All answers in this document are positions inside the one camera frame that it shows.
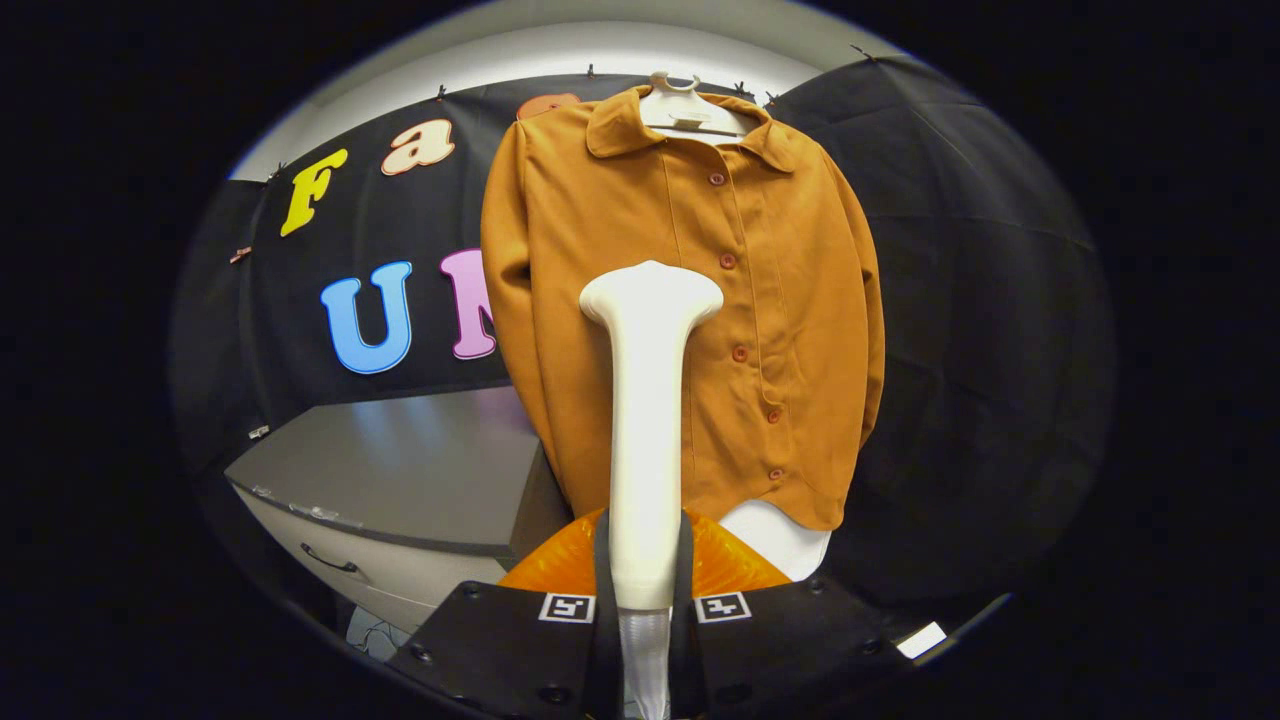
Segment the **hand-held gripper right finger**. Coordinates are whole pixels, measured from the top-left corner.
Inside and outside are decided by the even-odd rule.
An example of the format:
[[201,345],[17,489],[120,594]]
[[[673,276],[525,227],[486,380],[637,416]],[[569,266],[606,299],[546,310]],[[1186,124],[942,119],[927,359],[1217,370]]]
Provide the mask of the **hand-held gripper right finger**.
[[790,580],[718,523],[681,518],[669,639],[675,717],[824,719],[915,664],[836,580]]

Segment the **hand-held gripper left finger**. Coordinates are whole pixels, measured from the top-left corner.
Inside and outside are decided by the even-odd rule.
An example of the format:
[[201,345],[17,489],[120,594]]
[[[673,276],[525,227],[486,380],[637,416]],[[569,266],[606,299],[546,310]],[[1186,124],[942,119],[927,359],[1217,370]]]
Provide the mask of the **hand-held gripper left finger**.
[[596,510],[499,582],[460,583],[389,669],[443,719],[617,719],[623,679],[608,529]]

